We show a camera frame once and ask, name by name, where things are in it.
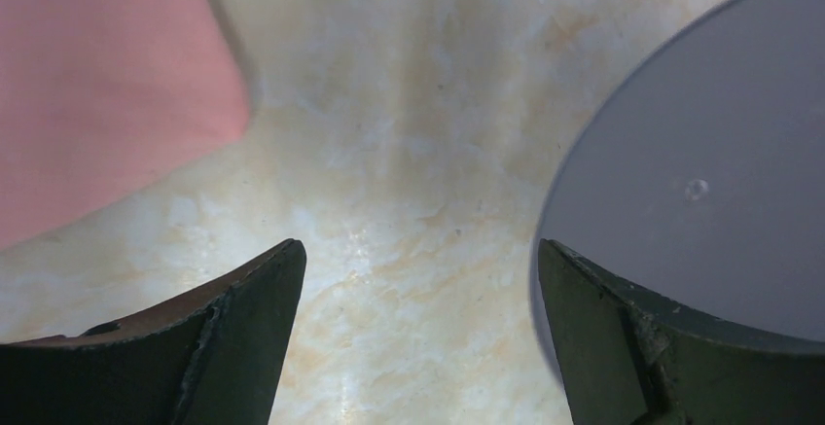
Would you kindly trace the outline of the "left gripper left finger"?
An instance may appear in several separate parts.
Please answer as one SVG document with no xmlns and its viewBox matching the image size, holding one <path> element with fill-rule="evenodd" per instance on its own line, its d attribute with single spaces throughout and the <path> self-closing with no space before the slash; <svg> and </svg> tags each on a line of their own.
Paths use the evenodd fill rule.
<svg viewBox="0 0 825 425">
<path fill-rule="evenodd" d="M 1 347 L 5 424 L 265 424 L 302 293 L 285 240 L 237 269 L 78 336 Z"/>
</svg>

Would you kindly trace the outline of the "grey plastic trash bin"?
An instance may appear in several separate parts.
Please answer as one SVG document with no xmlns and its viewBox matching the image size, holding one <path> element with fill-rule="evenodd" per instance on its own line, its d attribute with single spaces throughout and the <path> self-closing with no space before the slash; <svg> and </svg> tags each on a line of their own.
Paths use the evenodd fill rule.
<svg viewBox="0 0 825 425">
<path fill-rule="evenodd" d="M 824 0 L 727 0 L 646 58 L 566 154 L 538 239 L 789 347 L 824 379 Z"/>
</svg>

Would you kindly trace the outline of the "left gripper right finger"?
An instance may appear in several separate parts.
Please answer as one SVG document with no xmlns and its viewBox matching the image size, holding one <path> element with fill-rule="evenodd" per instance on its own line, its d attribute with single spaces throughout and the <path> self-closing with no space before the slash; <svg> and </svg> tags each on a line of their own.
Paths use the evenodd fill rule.
<svg viewBox="0 0 825 425">
<path fill-rule="evenodd" d="M 537 278 L 576 424 L 820 424 L 824 346 L 671 300 L 554 240 Z"/>
</svg>

